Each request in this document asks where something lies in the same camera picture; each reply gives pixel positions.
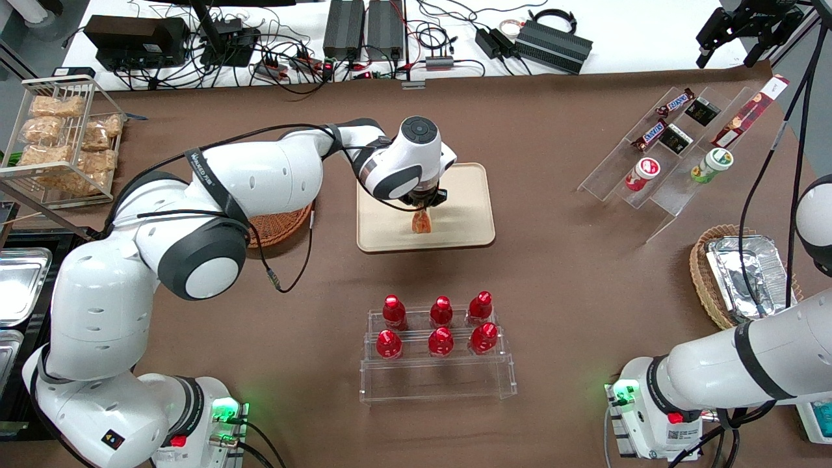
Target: green led light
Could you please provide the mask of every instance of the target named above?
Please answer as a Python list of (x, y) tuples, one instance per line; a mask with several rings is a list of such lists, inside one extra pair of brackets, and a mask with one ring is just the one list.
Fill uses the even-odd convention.
[(236, 417), (239, 410), (240, 403), (230, 396), (214, 400), (211, 404), (211, 414), (216, 421), (228, 421), (229, 418)]

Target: robot end effector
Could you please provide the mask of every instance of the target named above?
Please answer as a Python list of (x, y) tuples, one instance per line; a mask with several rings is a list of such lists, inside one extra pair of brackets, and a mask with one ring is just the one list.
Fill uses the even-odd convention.
[(757, 44), (744, 61), (746, 67), (753, 67), (763, 52), (785, 44), (803, 21), (804, 13), (796, 3), (796, 0), (743, 0), (732, 12), (717, 8), (696, 35), (701, 46), (696, 65), (704, 68), (717, 48), (738, 37), (757, 37)]

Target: clear acrylic shelf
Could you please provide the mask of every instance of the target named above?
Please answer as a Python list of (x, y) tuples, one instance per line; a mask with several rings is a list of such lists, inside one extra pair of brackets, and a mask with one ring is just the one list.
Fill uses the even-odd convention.
[(516, 395), (514, 360), (497, 316), (492, 314), (490, 318), (498, 325), (497, 345), (488, 353), (476, 356), (468, 351), (468, 338), (474, 327), (465, 325), (465, 313), (465, 310), (453, 313), (449, 327), (453, 333), (453, 351), (445, 357), (432, 357), (428, 352), (428, 338), (433, 332), (430, 308), (408, 311), (408, 330), (396, 332), (402, 339), (402, 357), (388, 361), (375, 350), (376, 338), (386, 328), (384, 318), (381, 311), (370, 311), (361, 361), (361, 402), (372, 405), (474, 396), (496, 396), (502, 400)]
[[(647, 241), (650, 241), (675, 221), (691, 199), (706, 185), (695, 182), (691, 178), (691, 169), (699, 164), (708, 151), (715, 148), (711, 141), (716, 134), (756, 94), (751, 88), (744, 87), (733, 100), (729, 100), (713, 89), (706, 87), (696, 95), (721, 109), (721, 112), (707, 126), (702, 126), (685, 114), (685, 109), (690, 106), (690, 103), (686, 103), (682, 109), (665, 118), (665, 122), (679, 127), (688, 137), (693, 139), (693, 142), (680, 154), (675, 154), (662, 142), (652, 143), (646, 152), (640, 152), (632, 147), (632, 142), (644, 135), (658, 122), (659, 116), (655, 109), (667, 104), (682, 93), (681, 89), (672, 87), (578, 187), (578, 191), (590, 192), (602, 202), (607, 201), (611, 195), (615, 194), (637, 210), (643, 207), (648, 200), (659, 206), (667, 213), (667, 216)], [(735, 147), (741, 138), (740, 135), (731, 143), (728, 149)], [(634, 192), (626, 187), (624, 179), (643, 157), (656, 159), (661, 166), (661, 172), (640, 191)]]

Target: brown tablecloth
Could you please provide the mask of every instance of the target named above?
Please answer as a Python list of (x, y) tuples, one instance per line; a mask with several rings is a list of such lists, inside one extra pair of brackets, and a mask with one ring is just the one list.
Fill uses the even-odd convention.
[[(634, 357), (717, 331), (691, 284), (688, 253), (705, 229), (738, 222), (782, 111), (771, 108), (736, 148), (735, 167), (649, 244), (658, 213), (603, 206), (576, 187), (668, 87), (709, 85), (733, 96), (768, 77), (770, 69), (758, 67), (448, 79), (407, 92), (398, 82), (366, 81), (325, 86), (298, 102), (272, 87), (116, 94), (126, 111), (150, 118), (127, 125), (120, 183), (163, 157), (258, 127), (372, 117), (394, 133), (403, 118), (424, 115), (461, 162), (486, 167), (497, 229), (487, 248), (366, 255), (355, 245), (354, 179), (333, 158), (297, 288), (276, 293), (253, 258), (233, 288), (209, 301), (182, 301), (160, 288), (136, 372), (221, 379), (251, 403), (252, 421), (290, 468), (603, 466), (602, 385)], [(750, 214), (750, 226), (782, 251), (795, 149), (789, 134)], [(171, 170), (188, 175), (184, 163)], [(100, 227), (105, 209), (70, 218)], [(270, 254), (280, 277), (293, 278), (305, 234)], [(807, 296), (829, 284), (799, 247), (795, 269)], [(389, 293), (412, 306), (440, 294), (462, 306), (482, 289), (494, 294), (511, 342), (517, 396), (372, 409), (359, 403), (369, 308)], [(832, 447), (811, 445), (799, 432), (794, 409), (776, 409), (743, 428), (736, 466), (828, 466)], [(619, 459), (613, 442), (611, 450), (614, 466), (663, 466)], [(698, 465), (710, 464), (712, 451)], [(54, 442), (0, 444), (0, 461), (3, 468), (77, 465)]]

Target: wicker basket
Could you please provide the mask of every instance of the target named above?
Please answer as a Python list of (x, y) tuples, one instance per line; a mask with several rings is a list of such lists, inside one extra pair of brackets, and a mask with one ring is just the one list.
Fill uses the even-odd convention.
[[(699, 296), (702, 306), (705, 307), (705, 311), (722, 330), (738, 324), (722, 303), (722, 295), (716, 285), (716, 279), (711, 273), (711, 265), (705, 256), (705, 243), (717, 237), (736, 236), (739, 232), (740, 228), (733, 224), (714, 226), (705, 231), (691, 249), (691, 278), (693, 279), (693, 286), (696, 287), (696, 294)], [(754, 234), (756, 234), (755, 231), (745, 229), (746, 236)], [(800, 290), (800, 286), (797, 285), (794, 275), (791, 278), (791, 288), (797, 301), (803, 301), (803, 292)]]
[[(312, 211), (312, 205), (301, 208), (296, 212), (280, 213), (276, 215), (264, 215), (261, 217), (252, 217), (249, 221), (257, 228), (257, 233), (260, 234), (260, 243), (263, 247), (273, 246), (274, 244), (285, 240), (291, 236), (295, 231), (306, 221)], [(257, 248), (257, 238), (254, 232), (250, 229), (249, 248)]]

